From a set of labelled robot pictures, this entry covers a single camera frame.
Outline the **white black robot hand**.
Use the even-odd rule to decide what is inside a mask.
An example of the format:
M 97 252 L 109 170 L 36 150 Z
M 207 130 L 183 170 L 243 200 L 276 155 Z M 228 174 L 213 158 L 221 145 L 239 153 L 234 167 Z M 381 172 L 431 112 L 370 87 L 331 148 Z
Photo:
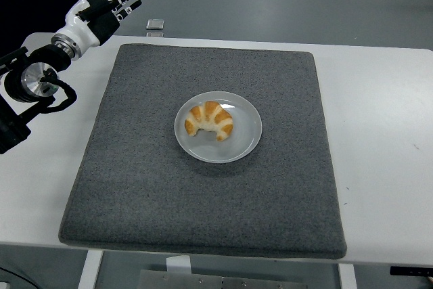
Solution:
M 80 0 L 67 13 L 66 25 L 58 32 L 84 53 L 104 44 L 140 5 L 141 0 Z

